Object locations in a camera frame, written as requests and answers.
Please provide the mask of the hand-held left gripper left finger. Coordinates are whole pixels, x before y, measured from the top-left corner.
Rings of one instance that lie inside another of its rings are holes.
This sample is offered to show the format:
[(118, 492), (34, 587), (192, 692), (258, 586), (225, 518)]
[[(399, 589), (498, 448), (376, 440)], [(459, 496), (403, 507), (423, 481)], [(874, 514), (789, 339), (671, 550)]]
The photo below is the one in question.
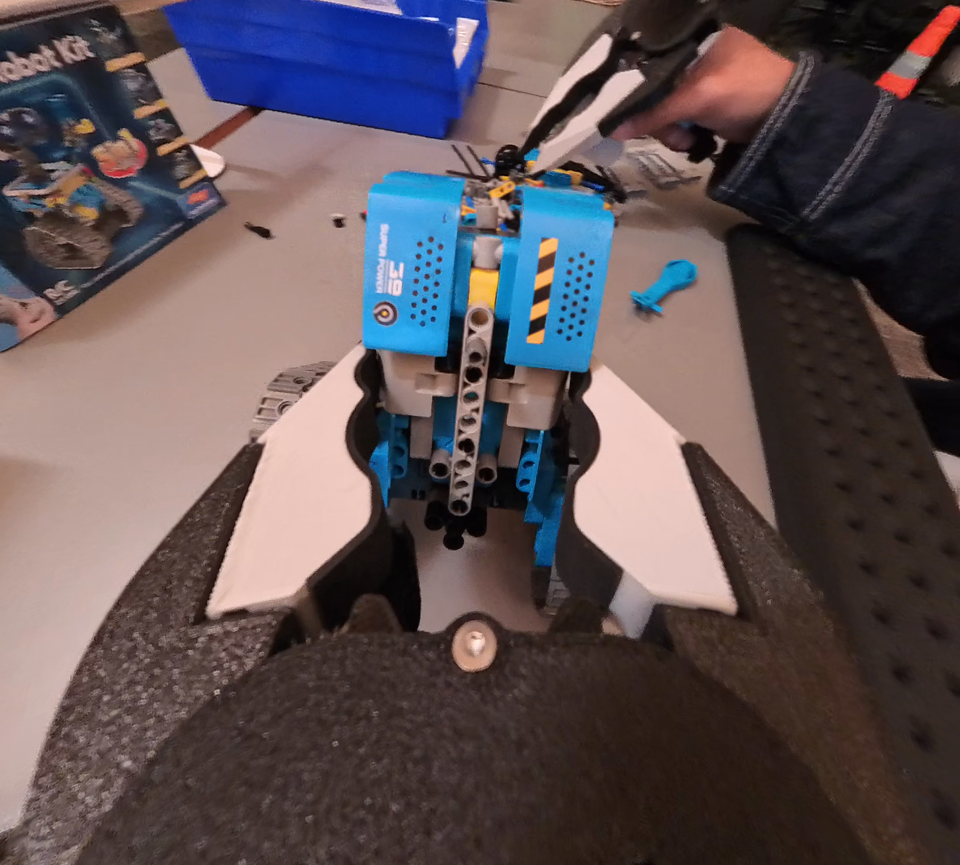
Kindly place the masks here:
[(259, 459), (206, 604), (209, 619), (303, 605), (310, 582), (372, 531), (382, 496), (361, 456), (372, 396), (356, 344), (257, 439)]

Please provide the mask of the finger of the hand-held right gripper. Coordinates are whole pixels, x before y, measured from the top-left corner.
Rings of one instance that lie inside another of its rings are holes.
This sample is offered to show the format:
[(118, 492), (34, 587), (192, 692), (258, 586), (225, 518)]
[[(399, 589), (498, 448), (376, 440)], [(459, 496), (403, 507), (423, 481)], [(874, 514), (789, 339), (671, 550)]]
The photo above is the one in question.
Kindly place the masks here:
[(527, 139), (547, 139), (594, 100), (618, 72), (617, 40), (599, 35), (560, 75), (528, 129)]
[(640, 70), (612, 75), (593, 100), (561, 123), (539, 146), (535, 172), (547, 172), (571, 160), (586, 159), (609, 135), (600, 126), (632, 99), (646, 83)]

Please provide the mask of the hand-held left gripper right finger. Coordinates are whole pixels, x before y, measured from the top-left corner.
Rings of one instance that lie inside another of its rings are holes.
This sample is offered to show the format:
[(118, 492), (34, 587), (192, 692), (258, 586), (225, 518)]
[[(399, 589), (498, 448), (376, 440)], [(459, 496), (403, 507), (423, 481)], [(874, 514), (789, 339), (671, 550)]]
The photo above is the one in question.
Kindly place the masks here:
[(570, 597), (638, 639), (658, 608), (734, 618), (738, 599), (691, 474), (688, 443), (603, 363), (571, 376), (555, 566)]

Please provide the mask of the pile of toy building pieces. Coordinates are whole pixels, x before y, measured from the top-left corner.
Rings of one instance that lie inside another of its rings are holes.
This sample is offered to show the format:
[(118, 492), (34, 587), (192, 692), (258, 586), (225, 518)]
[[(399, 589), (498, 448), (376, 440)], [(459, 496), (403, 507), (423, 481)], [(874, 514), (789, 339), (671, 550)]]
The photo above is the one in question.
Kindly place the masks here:
[(450, 146), (462, 168), (447, 170), (446, 175), (463, 179), (462, 210), (473, 211), (482, 204), (496, 205), (505, 202), (518, 207), (522, 201), (522, 188), (552, 188), (576, 194), (595, 194), (609, 210), (619, 209), (631, 202), (648, 196), (643, 186), (630, 186), (613, 171), (569, 161), (540, 174), (533, 175), (534, 160), (539, 152), (529, 151), (518, 164), (511, 164), (517, 148), (504, 146), (496, 160), (481, 157), (469, 144)]

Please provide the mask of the blue grey tracked toy robot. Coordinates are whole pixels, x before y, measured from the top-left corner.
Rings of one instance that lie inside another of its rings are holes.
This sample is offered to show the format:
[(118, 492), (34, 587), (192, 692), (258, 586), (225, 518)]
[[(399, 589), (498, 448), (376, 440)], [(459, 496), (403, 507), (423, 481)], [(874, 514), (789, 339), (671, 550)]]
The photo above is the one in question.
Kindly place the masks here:
[[(575, 459), (570, 377), (587, 371), (615, 213), (595, 194), (523, 187), (462, 210), (465, 182), (396, 172), (368, 194), (359, 449), (388, 519), (425, 502), (443, 545), (482, 538), (488, 511), (534, 528), (543, 607)], [(333, 368), (293, 367), (261, 401), (251, 438)]]

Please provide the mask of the grey track link pieces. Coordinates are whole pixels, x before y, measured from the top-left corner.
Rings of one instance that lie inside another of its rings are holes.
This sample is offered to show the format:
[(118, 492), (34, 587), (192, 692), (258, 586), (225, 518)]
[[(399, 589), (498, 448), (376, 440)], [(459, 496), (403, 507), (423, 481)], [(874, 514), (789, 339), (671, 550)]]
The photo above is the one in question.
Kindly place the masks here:
[(696, 185), (702, 181), (698, 166), (684, 154), (666, 154), (652, 148), (624, 151), (623, 157), (636, 167), (639, 174), (658, 190), (673, 190)]

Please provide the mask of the person's right forearm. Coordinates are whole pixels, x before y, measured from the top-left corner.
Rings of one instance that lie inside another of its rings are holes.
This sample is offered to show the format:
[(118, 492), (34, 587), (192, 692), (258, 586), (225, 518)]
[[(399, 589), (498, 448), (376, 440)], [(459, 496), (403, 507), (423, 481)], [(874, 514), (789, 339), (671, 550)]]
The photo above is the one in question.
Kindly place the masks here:
[(936, 375), (958, 379), (958, 111), (802, 52), (753, 139), (721, 151), (706, 192), (857, 280), (921, 338)]

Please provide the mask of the grey desk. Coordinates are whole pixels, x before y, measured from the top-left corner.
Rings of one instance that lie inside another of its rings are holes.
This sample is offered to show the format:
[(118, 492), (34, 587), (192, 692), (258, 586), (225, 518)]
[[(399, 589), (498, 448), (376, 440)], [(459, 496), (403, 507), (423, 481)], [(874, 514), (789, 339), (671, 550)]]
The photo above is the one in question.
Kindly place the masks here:
[[(273, 111), (214, 149), (226, 209), (2, 355), (2, 831), (89, 642), (246, 443), (264, 385), (359, 341), (369, 188), (460, 166), (441, 140)], [(774, 523), (723, 244), (740, 220), (696, 185), (627, 209), (594, 355)], [(696, 282), (661, 315), (634, 307), (674, 259)]]

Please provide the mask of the person's right hand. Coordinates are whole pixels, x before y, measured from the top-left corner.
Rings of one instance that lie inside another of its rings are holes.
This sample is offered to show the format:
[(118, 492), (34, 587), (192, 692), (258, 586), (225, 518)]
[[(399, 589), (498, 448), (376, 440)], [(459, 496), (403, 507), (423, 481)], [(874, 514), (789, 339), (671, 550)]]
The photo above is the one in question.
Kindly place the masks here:
[(686, 152), (697, 126), (726, 142), (747, 143), (772, 114), (795, 69), (791, 59), (727, 26), (666, 98), (630, 117), (611, 137), (652, 138)]

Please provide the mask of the blue brick separator tool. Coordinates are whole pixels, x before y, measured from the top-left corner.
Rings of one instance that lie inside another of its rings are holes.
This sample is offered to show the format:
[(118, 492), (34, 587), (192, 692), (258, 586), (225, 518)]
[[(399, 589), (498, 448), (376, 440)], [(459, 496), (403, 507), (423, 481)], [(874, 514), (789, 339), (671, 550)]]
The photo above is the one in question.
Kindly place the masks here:
[(663, 301), (669, 296), (685, 291), (698, 279), (697, 266), (688, 259), (667, 262), (656, 281), (641, 292), (630, 292), (634, 307), (648, 314), (662, 315)]

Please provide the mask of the orange traffic cone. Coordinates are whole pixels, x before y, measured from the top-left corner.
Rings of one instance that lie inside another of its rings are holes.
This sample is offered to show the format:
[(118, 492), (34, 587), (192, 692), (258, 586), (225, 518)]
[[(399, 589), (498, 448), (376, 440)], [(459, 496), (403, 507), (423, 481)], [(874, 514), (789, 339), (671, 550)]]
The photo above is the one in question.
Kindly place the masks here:
[(959, 7), (947, 5), (911, 41), (907, 48), (883, 72), (875, 86), (898, 99), (906, 99), (916, 89), (959, 23)]

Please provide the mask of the black dimpled pad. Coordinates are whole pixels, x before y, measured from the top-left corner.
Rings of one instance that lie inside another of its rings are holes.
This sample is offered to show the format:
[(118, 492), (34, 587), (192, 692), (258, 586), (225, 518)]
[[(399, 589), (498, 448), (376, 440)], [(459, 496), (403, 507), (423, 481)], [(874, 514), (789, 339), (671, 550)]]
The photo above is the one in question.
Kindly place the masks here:
[(756, 225), (725, 242), (776, 526), (846, 631), (921, 841), (958, 863), (956, 498), (856, 284)]

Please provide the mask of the blue plastic bin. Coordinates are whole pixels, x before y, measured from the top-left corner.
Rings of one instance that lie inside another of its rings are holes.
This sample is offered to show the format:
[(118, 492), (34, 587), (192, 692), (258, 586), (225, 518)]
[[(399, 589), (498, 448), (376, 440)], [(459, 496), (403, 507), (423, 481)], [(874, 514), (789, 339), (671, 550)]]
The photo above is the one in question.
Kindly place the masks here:
[(165, 14), (207, 94), (443, 139), (484, 67), (488, 0), (185, 0)]

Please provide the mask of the building robot kit booklet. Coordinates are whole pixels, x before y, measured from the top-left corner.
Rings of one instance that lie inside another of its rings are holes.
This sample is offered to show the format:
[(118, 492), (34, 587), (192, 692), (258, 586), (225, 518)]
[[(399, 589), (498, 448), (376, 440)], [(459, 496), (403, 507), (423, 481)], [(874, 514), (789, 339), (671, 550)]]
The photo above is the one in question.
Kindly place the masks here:
[(225, 206), (116, 7), (2, 18), (2, 352)]

